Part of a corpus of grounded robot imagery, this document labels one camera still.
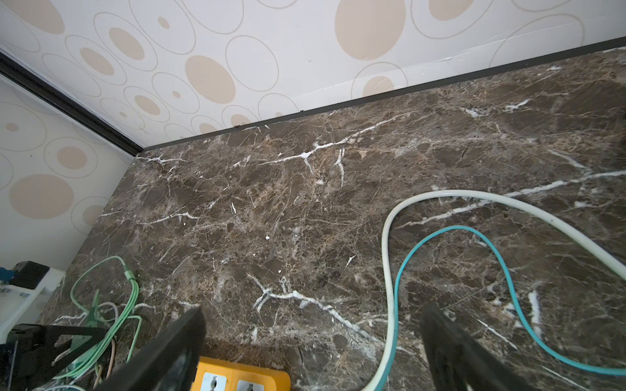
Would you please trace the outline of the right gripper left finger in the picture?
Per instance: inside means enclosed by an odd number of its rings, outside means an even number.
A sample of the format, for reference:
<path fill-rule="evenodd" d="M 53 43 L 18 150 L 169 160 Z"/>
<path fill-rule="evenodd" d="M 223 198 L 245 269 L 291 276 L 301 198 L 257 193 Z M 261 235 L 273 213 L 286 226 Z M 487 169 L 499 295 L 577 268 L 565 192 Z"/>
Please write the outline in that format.
<path fill-rule="evenodd" d="M 205 334 L 206 323 L 201 308 L 187 311 L 96 389 L 191 389 Z"/>

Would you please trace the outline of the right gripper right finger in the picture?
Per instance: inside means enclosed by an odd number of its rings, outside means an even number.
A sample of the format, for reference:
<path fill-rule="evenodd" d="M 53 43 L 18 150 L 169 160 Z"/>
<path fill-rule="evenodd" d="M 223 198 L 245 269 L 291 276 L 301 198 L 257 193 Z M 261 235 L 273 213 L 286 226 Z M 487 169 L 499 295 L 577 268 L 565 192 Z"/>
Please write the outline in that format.
<path fill-rule="evenodd" d="M 422 312 L 422 342 L 437 390 L 533 390 L 435 304 Z"/>

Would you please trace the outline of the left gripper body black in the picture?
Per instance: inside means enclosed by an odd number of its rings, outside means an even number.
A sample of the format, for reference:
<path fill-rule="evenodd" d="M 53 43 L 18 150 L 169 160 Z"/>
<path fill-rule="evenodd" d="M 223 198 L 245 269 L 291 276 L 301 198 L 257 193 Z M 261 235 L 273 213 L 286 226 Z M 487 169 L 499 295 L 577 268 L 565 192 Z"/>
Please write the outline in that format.
<path fill-rule="evenodd" d="M 18 324 L 1 344 L 1 389 L 45 384 L 104 340 L 101 327 Z"/>

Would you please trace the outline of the orange power strip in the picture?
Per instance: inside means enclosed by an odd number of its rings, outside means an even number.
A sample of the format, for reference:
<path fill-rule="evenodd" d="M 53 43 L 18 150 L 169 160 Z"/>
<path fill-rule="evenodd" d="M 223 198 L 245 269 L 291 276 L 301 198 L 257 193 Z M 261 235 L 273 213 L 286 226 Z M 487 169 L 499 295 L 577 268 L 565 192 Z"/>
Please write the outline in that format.
<path fill-rule="evenodd" d="M 290 391 L 291 386 L 290 376 L 285 371 L 200 357 L 191 390 Z"/>

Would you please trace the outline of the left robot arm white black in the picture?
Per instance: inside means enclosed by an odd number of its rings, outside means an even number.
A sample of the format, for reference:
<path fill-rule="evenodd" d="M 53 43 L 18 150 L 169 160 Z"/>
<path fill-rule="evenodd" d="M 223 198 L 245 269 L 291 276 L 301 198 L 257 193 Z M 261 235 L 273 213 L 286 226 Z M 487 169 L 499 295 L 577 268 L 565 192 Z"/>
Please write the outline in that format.
<path fill-rule="evenodd" d="M 37 262 L 1 269 L 1 389 L 29 390 L 50 381 L 104 340 L 96 325 L 36 324 L 65 273 Z"/>

